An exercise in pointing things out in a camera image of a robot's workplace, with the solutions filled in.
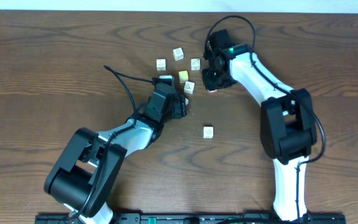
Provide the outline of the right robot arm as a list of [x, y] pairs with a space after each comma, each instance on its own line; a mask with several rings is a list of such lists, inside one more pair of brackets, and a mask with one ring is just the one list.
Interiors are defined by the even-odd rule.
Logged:
[[316, 143], [310, 94], [281, 82], [246, 44], [207, 47], [204, 57], [207, 90], [240, 83], [260, 106], [260, 140], [275, 169], [273, 209], [283, 221], [300, 220], [307, 213], [305, 162]]

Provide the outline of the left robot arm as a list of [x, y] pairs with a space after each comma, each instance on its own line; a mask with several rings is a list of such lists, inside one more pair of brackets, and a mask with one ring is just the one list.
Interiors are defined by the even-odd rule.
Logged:
[[70, 209], [69, 222], [110, 223], [107, 199], [124, 159], [155, 142], [164, 124], [186, 116], [188, 99], [173, 85], [158, 83], [143, 107], [109, 131], [78, 129], [44, 183], [44, 190]]

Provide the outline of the white block blue side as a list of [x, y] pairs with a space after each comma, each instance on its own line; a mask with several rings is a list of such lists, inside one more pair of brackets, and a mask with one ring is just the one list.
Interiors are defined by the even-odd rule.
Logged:
[[214, 136], [214, 127], [213, 126], [204, 126], [203, 127], [203, 137], [205, 139], [211, 139]]

